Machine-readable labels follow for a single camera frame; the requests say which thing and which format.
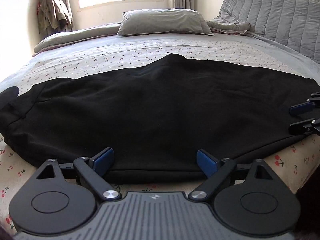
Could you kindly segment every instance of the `gray quilted headboard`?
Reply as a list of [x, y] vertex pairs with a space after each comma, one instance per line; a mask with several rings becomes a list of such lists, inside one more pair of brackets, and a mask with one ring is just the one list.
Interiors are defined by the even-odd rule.
[[224, 0], [221, 10], [320, 63], [320, 0]]

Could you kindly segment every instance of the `cherry print sheet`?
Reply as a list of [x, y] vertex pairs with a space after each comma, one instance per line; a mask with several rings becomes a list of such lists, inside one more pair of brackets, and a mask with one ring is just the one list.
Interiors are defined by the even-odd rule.
[[[313, 77], [316, 68], [306, 57], [304, 61], [290, 56], [272, 45], [254, 38], [216, 34], [213, 37], [193, 34], [157, 34], [134, 37], [111, 36], [79, 42], [63, 48], [45, 51], [28, 62], [20, 71], [0, 84], [0, 91], [16, 85], [20, 94], [32, 85], [58, 77], [79, 78], [86, 75], [139, 67], [169, 53], [186, 58], [221, 60], [254, 67], [266, 67], [305, 77]], [[265, 161], [292, 190], [303, 186], [320, 162], [320, 137], [311, 135]], [[9, 202], [36, 170], [22, 160], [0, 135], [0, 222], [11, 233], [16, 232], [9, 217]], [[185, 191], [188, 194], [201, 181], [148, 185], [115, 185], [125, 195], [127, 191]]]

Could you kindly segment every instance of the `black cloth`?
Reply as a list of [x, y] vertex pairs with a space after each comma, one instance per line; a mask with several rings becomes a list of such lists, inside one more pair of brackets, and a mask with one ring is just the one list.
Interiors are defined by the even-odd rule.
[[301, 215], [295, 231], [297, 240], [320, 239], [320, 166], [297, 192]]
[[288, 127], [316, 111], [292, 117], [288, 110], [319, 90], [289, 73], [170, 54], [143, 67], [34, 85], [0, 111], [0, 132], [35, 166], [112, 147], [109, 182], [199, 179], [201, 148], [250, 163], [303, 139]]
[[9, 87], [0, 93], [0, 109], [14, 100], [19, 94], [18, 87]]

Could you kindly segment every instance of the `logo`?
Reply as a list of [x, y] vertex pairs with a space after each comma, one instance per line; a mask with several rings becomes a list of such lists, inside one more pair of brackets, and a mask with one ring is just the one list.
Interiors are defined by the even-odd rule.
[[159, 195], [155, 194], [155, 195], [152, 195], [151, 198], [158, 199], [158, 198], [161, 198], [161, 197]]

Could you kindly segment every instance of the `pillow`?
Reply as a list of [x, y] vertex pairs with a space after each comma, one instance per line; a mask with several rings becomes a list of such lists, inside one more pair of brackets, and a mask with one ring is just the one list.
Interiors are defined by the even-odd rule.
[[123, 13], [118, 35], [192, 33], [214, 35], [202, 15], [189, 9], [144, 9]]

